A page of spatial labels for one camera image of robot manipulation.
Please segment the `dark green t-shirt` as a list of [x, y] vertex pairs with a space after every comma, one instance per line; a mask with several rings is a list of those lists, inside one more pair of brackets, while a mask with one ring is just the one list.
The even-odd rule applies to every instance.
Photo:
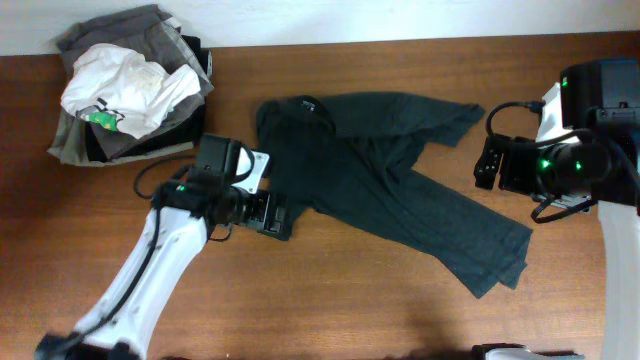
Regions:
[[476, 297], [515, 288], [531, 230], [414, 168], [428, 144], [457, 145], [483, 116], [477, 104], [401, 92], [264, 102], [258, 148], [287, 200], [285, 233], [312, 209], [434, 256]]

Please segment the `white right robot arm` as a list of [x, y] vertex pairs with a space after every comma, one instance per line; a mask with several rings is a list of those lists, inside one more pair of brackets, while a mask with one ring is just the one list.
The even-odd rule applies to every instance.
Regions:
[[550, 223], [597, 207], [606, 256], [602, 356], [639, 356], [639, 63], [603, 59], [569, 66], [539, 101], [535, 138], [485, 126], [475, 185], [530, 196], [531, 218]]

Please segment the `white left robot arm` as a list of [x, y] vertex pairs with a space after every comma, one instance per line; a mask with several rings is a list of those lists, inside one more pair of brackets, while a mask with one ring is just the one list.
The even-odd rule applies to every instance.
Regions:
[[259, 184], [268, 154], [212, 134], [195, 155], [148, 195], [151, 209], [133, 251], [100, 300], [67, 336], [45, 335], [37, 359], [144, 359], [182, 274], [218, 227], [279, 238], [286, 199]]

